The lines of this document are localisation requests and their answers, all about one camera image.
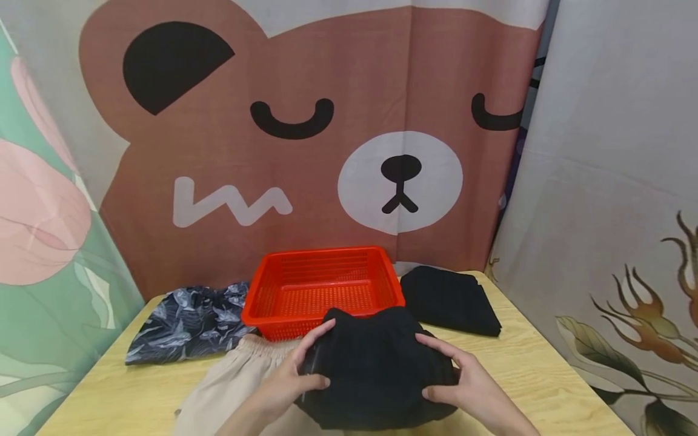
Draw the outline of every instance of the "leaf pattern fabric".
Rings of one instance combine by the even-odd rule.
[[[227,352],[254,327],[240,320],[249,284],[168,292],[133,339],[126,365],[168,363]]]

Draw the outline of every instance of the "wooden table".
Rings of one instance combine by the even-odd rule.
[[[501,336],[485,338],[425,326],[428,330],[475,354],[543,435],[632,435],[484,274],[469,273],[485,289],[503,325]],[[220,356],[163,366],[125,366],[128,346],[160,300],[158,297],[145,306],[41,428],[40,436],[158,436],[172,432],[174,411]],[[415,430],[370,433],[378,434],[490,433],[470,416],[457,412]]]

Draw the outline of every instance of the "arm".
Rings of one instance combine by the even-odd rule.
[[[332,327],[334,320],[311,330],[259,389],[225,420],[216,436],[259,436],[269,424],[286,413],[303,392],[327,388],[328,378],[320,374],[298,375],[298,367],[308,349]]]
[[[427,400],[464,410],[495,436],[540,436],[475,356],[422,334],[417,334],[417,341],[450,357],[460,368],[456,386],[429,386],[422,392]]]

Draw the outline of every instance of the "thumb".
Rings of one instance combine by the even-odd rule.
[[[299,388],[301,393],[325,389],[329,386],[329,379],[324,375],[312,374],[299,377]]]
[[[428,386],[422,396],[433,403],[445,403],[458,407],[457,386]]]

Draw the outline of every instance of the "red plastic basket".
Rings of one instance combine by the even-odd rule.
[[[299,338],[330,308],[355,317],[404,306],[400,282],[381,247],[287,251],[264,256],[242,322],[273,341]]]

